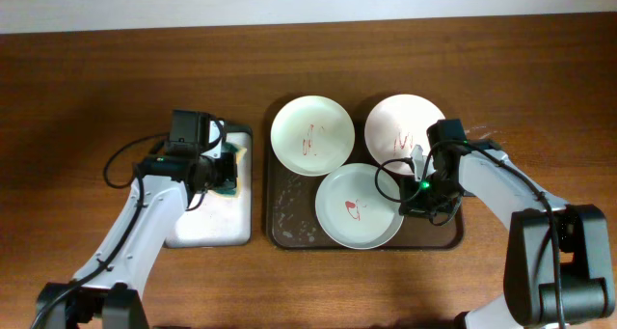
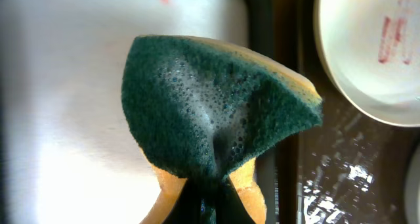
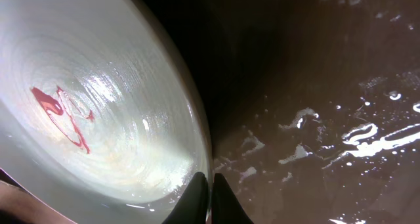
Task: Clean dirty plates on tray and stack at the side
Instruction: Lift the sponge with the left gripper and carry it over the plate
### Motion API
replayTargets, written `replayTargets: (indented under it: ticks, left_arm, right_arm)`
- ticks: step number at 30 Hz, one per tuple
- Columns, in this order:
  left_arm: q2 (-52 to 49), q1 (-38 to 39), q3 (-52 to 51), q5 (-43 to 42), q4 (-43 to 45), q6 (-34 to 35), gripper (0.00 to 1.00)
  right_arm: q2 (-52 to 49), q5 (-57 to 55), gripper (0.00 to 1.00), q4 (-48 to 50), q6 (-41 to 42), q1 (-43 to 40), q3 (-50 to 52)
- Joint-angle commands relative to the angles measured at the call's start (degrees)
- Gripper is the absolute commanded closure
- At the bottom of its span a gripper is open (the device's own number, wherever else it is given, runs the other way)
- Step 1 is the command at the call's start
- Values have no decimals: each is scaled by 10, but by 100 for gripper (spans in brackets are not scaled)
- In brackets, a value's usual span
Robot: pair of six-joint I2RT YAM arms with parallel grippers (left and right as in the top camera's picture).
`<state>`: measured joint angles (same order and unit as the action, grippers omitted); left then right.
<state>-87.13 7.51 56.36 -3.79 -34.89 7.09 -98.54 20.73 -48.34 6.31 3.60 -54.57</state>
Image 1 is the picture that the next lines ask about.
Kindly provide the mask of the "cream plate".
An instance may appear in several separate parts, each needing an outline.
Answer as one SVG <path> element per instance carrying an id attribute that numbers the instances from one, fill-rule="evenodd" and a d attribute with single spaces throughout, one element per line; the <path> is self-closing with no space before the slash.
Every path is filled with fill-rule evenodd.
<path id="1" fill-rule="evenodd" d="M 273 152 L 289 171 L 306 176 L 327 175 L 342 166 L 355 144 L 355 127 L 348 112 L 324 96 L 301 96 L 276 114 L 270 131 Z"/>

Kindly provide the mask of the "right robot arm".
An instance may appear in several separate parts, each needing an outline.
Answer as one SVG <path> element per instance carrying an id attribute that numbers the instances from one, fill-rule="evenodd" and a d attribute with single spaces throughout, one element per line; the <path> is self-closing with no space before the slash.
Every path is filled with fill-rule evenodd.
<path id="1" fill-rule="evenodd" d="M 458 120 L 427 129 L 430 150 L 404 158 L 415 182 L 401 184 L 403 215 L 451 217 L 465 195 L 508 231 L 503 293 L 460 314 L 461 328 L 564 328 L 616 309 L 607 221 L 594 205 L 573 205 L 525 175 L 491 139 L 470 140 Z"/>

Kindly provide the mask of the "pink plate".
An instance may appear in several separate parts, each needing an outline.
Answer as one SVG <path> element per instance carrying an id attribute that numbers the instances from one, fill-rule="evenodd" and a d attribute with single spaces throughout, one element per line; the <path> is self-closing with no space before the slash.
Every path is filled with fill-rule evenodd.
<path id="1" fill-rule="evenodd" d="M 440 108 L 426 98 L 409 94 L 390 96 L 370 111 L 364 141 L 379 165 L 391 159 L 409 158 L 417 145 L 427 155 L 427 129 L 443 118 Z"/>

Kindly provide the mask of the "green and yellow sponge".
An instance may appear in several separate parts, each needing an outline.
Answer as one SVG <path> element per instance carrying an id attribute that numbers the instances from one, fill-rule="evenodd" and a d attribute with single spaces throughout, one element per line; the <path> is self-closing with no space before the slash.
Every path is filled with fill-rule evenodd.
<path id="1" fill-rule="evenodd" d="M 216 177 L 211 186 L 217 195 L 236 198 L 240 194 L 239 165 L 247 149 L 234 143 L 224 142 L 221 156 L 215 160 Z"/>

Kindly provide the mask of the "pale green plate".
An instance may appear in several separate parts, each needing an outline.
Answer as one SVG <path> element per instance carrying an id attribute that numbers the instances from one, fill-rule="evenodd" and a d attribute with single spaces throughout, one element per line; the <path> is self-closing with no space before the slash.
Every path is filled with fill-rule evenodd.
<path id="1" fill-rule="evenodd" d="M 320 227 L 336 243 L 369 250 L 389 242 L 404 218 L 399 214 L 399 186 L 375 166 L 352 163 L 328 174 L 315 196 Z"/>

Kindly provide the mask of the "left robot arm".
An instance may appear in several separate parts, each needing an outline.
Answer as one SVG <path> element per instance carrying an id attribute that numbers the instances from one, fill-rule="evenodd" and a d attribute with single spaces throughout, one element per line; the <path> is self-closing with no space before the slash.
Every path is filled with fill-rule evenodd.
<path id="1" fill-rule="evenodd" d="M 93 256 L 65 284 L 47 284 L 35 328 L 76 328 L 95 317 L 106 328 L 146 328 L 142 303 L 148 275 L 177 220 L 209 191 L 237 185 L 235 151 L 226 151 L 226 122 L 175 110 L 169 132 L 135 164 L 130 193 Z"/>

